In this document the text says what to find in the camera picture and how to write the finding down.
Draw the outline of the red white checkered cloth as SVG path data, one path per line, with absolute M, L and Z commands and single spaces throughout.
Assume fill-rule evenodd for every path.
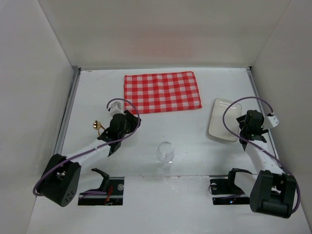
M 140 114 L 202 108 L 199 88 L 192 71 L 124 76 L 125 108 Z

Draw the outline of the white rectangular plate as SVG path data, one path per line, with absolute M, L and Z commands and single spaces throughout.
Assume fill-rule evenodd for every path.
M 223 123 L 223 115 L 230 104 L 232 104 L 232 101 L 224 98 L 217 98 L 214 101 L 212 115 L 208 127 L 208 134 L 221 140 L 236 142 L 238 137 L 229 132 Z M 239 132 L 239 125 L 236 119 L 241 117 L 241 113 L 241 105 L 234 104 L 226 112 L 224 118 L 226 126 L 236 135 L 238 135 Z

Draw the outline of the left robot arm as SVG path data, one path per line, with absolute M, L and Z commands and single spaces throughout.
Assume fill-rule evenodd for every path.
M 33 188 L 35 196 L 43 196 L 61 207 L 67 206 L 78 192 L 78 184 L 83 166 L 90 166 L 101 159 L 100 151 L 106 157 L 113 155 L 121 142 L 139 128 L 141 118 L 128 110 L 114 114 L 110 125 L 89 146 L 68 156 L 53 155 L 41 178 Z

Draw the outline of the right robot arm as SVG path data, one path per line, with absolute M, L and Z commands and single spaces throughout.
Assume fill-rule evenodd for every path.
M 257 175 L 238 170 L 234 184 L 249 198 L 250 208 L 255 213 L 289 218 L 293 213 L 296 179 L 280 168 L 279 161 L 267 150 L 264 134 L 278 124 L 277 117 L 264 117 L 257 110 L 248 110 L 237 118 L 239 142 L 250 157 Z

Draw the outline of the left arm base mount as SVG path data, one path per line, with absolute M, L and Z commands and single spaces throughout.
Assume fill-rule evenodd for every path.
M 79 206 L 121 206 L 123 205 L 124 177 L 111 177 L 106 172 L 92 168 L 96 175 L 80 181 Z

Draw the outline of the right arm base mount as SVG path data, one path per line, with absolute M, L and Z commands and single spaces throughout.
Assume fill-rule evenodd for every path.
M 209 193 L 213 205 L 249 205 L 250 199 L 234 184 L 236 173 L 248 173 L 245 169 L 232 168 L 227 176 L 210 177 Z

